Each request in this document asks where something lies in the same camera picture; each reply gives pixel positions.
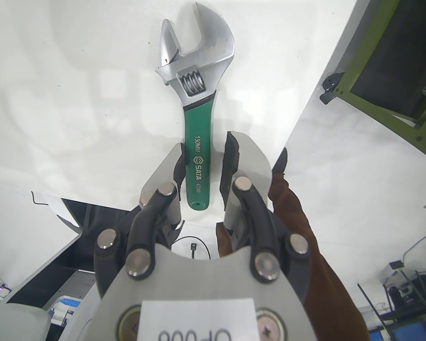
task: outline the white table surface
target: white table surface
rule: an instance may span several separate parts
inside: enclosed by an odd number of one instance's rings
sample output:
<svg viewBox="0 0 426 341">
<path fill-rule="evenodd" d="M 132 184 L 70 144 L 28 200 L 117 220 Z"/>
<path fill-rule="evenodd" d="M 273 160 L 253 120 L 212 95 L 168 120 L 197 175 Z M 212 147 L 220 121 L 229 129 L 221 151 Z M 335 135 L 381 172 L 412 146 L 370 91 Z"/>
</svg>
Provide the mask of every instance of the white table surface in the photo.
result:
<svg viewBox="0 0 426 341">
<path fill-rule="evenodd" d="M 226 132 L 274 164 L 356 0 L 0 0 L 0 182 L 122 209 L 183 137 L 182 107 L 155 73 L 163 18 L 186 52 L 192 5 L 229 24 L 235 57 L 213 113 L 211 203 L 183 217 L 219 221 Z"/>
</svg>

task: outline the green metal frame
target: green metal frame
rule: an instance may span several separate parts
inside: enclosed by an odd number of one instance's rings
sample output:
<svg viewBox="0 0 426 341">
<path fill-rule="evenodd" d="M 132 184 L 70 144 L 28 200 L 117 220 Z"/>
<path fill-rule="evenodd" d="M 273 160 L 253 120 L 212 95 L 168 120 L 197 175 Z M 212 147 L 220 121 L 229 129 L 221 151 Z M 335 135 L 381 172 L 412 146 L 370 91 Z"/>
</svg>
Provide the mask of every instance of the green metal frame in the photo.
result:
<svg viewBox="0 0 426 341">
<path fill-rule="evenodd" d="M 393 16 L 399 1 L 400 0 L 382 0 L 354 58 L 350 62 L 344 76 L 333 92 L 335 96 L 366 113 L 382 125 L 385 125 L 390 130 L 408 141 L 411 145 L 426 154 L 426 101 L 419 106 L 419 109 L 416 112 L 416 118 L 400 116 L 406 120 L 414 122 L 416 125 L 415 127 L 412 127 L 411 125 L 408 125 L 396 118 L 394 116 L 396 115 L 394 112 L 377 107 L 376 105 L 371 104 L 350 92 L 371 57 L 377 43 L 382 37 L 382 34 Z"/>
</svg>

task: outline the wrench head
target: wrench head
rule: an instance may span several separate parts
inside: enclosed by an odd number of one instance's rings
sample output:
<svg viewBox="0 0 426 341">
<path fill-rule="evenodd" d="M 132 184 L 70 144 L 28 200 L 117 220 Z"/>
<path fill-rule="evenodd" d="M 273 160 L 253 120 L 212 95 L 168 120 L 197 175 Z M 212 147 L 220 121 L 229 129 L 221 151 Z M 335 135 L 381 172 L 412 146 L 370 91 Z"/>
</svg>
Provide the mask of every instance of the wrench head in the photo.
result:
<svg viewBox="0 0 426 341">
<path fill-rule="evenodd" d="M 180 54 L 172 24 L 161 28 L 161 67 L 156 70 L 165 84 L 177 92 L 184 107 L 215 93 L 216 87 L 234 58 L 235 43 L 226 21 L 200 2 L 197 23 L 202 40 L 195 50 Z"/>
</svg>

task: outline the white label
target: white label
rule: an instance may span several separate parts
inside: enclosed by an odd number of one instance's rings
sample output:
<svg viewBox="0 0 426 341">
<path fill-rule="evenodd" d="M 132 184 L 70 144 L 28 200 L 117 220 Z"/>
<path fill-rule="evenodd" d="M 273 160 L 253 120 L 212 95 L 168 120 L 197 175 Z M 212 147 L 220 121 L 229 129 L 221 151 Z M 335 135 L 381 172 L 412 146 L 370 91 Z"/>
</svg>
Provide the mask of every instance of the white label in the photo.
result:
<svg viewBox="0 0 426 341">
<path fill-rule="evenodd" d="M 137 340 L 259 341 L 254 301 L 143 301 Z"/>
</svg>

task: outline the adjustable wrench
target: adjustable wrench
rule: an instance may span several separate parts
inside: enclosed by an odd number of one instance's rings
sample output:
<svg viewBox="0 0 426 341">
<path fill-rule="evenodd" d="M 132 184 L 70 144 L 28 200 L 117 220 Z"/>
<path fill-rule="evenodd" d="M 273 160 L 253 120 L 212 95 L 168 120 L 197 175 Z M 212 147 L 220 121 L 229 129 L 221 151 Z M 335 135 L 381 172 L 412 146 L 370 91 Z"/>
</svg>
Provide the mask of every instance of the adjustable wrench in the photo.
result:
<svg viewBox="0 0 426 341">
<path fill-rule="evenodd" d="M 202 40 L 195 50 L 180 54 L 170 21 L 161 28 L 161 67 L 166 86 L 177 92 L 184 110 L 186 194 L 189 206 L 205 210 L 210 201 L 211 116 L 216 87 L 234 58 L 235 44 L 226 21 L 196 3 Z"/>
</svg>

